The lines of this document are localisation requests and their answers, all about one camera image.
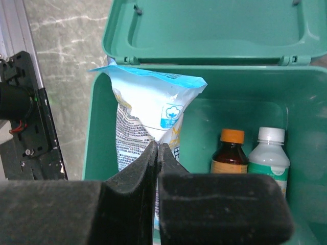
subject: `plastic bag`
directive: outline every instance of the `plastic bag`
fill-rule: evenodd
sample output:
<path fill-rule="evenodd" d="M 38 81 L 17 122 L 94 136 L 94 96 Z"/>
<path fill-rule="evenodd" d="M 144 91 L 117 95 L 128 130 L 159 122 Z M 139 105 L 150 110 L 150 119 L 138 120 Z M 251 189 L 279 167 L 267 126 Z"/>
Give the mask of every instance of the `plastic bag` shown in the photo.
<path fill-rule="evenodd" d="M 110 76 L 112 90 L 119 103 L 116 117 L 119 171 L 136 160 L 153 139 L 159 144 L 168 143 L 179 161 L 183 113 L 207 86 L 204 79 L 117 65 L 92 71 Z M 156 229 L 158 215 L 157 193 Z"/>

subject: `bottle label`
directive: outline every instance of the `bottle label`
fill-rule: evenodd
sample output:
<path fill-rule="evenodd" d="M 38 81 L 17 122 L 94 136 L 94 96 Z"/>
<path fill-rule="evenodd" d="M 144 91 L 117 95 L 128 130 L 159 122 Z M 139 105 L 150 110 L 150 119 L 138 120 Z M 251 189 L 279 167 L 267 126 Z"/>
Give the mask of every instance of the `bottle label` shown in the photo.
<path fill-rule="evenodd" d="M 211 173 L 215 174 L 246 174 L 247 165 L 235 165 L 224 162 L 212 161 Z"/>
<path fill-rule="evenodd" d="M 265 166 L 249 162 L 249 173 L 271 176 L 282 189 L 282 193 L 286 196 L 286 186 L 288 177 L 288 167 Z"/>

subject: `screw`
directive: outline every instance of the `screw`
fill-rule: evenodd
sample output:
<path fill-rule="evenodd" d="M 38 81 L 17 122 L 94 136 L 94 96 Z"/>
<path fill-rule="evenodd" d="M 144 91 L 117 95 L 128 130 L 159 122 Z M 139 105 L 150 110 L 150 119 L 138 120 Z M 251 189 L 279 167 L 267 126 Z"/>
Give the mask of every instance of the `screw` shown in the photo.
<path fill-rule="evenodd" d="M 143 11 L 137 5 L 134 5 L 134 10 L 137 13 L 137 15 L 142 15 L 143 14 Z"/>
<path fill-rule="evenodd" d="M 293 6 L 297 6 L 301 3 L 301 0 L 293 0 Z"/>
<path fill-rule="evenodd" d="M 26 154 L 26 156 L 32 156 L 34 154 L 34 151 L 30 150 L 30 149 L 26 149 L 25 154 Z"/>

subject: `box lid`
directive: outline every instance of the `box lid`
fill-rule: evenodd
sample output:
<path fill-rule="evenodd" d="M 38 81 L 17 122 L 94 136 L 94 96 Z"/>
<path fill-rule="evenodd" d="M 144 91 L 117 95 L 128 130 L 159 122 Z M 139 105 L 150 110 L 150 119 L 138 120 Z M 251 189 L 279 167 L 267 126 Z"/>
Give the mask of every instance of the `box lid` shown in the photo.
<path fill-rule="evenodd" d="M 327 0 L 115 0 L 119 64 L 300 64 L 327 53 Z"/>

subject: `orange bottle cap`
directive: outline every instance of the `orange bottle cap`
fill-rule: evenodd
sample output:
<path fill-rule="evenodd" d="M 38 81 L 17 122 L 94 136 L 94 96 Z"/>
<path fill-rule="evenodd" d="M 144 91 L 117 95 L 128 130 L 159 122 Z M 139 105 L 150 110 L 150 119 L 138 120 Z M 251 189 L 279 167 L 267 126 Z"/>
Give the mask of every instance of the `orange bottle cap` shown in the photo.
<path fill-rule="evenodd" d="M 243 144 L 244 131 L 234 129 L 222 129 L 220 140 L 229 143 Z"/>

